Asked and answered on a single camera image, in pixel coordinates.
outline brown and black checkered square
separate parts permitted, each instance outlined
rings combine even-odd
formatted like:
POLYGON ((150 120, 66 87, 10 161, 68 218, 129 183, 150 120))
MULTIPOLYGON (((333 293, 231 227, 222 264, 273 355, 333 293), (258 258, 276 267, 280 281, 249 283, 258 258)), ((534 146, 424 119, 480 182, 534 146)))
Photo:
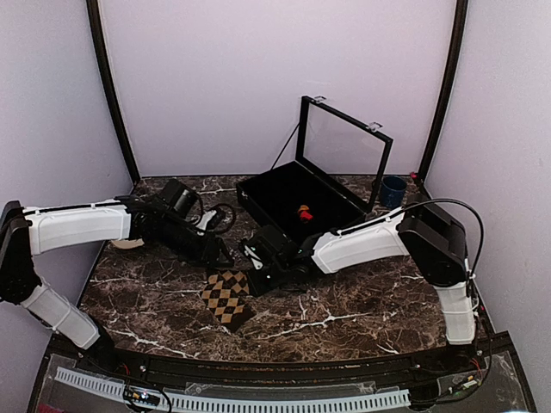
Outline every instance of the brown and black checkered square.
POLYGON ((241 271, 210 274, 201 292, 207 308, 230 331, 236 331, 255 315, 243 299, 246 295, 249 295, 249 284, 241 271))

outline marble surface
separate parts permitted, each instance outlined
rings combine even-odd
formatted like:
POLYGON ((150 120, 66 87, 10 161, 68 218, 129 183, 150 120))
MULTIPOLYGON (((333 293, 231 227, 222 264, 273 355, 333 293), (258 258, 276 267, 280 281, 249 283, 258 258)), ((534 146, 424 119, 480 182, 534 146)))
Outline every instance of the marble surface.
MULTIPOLYGON (((237 208, 235 226, 222 237, 249 268, 238 241, 258 228, 237 203, 244 176, 179 177, 206 207, 237 208)), ((161 190, 169 178, 146 178, 138 195, 161 190)), ((368 176, 338 176, 367 199, 368 176)), ((414 186, 410 182, 408 192, 414 186)), ((373 215, 385 212, 376 204, 373 215)), ((211 361, 299 362, 403 354, 445 344, 445 324, 434 289, 409 257, 347 268, 302 285, 286 285, 246 299, 256 316, 236 333, 222 327, 200 297, 204 269, 179 262, 161 245, 117 250, 108 245, 87 286, 81 308, 96 317, 119 348, 211 361)))

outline lavender wall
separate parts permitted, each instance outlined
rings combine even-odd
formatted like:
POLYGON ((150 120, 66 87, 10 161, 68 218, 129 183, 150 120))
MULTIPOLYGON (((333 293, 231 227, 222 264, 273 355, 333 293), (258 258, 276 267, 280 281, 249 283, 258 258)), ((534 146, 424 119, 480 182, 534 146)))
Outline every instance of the lavender wall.
POLYGON ((480 211, 478 285, 497 330, 512 335, 539 411, 550 411, 551 3, 528 3, 469 6, 428 189, 480 211))
POLYGON ((263 172, 298 121, 301 95, 379 121, 395 138, 388 171, 415 170, 454 9, 454 0, 103 1, 140 171, 263 172))
MULTIPOLYGON (((0 2, 0 56, 0 207, 127 193, 85 1, 0 2)), ((36 268, 76 302, 97 253, 96 244, 53 251, 36 268)), ((26 411, 49 336, 21 307, 0 304, 1 411, 26 411)))

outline black tray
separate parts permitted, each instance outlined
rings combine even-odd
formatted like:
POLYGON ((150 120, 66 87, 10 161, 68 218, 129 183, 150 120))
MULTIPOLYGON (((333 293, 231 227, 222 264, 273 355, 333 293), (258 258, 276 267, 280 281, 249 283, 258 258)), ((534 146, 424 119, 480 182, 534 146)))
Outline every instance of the black tray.
POLYGON ((387 166, 393 140, 335 108, 302 96, 299 135, 295 160, 237 184, 238 201, 260 225, 274 225, 291 240, 301 244, 307 237, 362 222, 370 213, 387 166), (381 160, 368 202, 350 192, 304 157, 308 110, 314 105, 359 127, 384 143, 381 160), (298 210, 307 205, 313 219, 300 221, 298 210))

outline red object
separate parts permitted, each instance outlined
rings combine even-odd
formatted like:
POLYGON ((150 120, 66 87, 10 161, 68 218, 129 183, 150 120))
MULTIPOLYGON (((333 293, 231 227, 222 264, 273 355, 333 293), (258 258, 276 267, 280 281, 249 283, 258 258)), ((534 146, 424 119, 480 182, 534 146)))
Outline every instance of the red object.
POLYGON ((310 207, 308 205, 301 205, 297 213, 303 223, 308 223, 313 219, 313 215, 309 213, 310 207))
POLYGON ((310 222, 313 219, 313 216, 308 211, 301 211, 299 217, 302 222, 310 222))

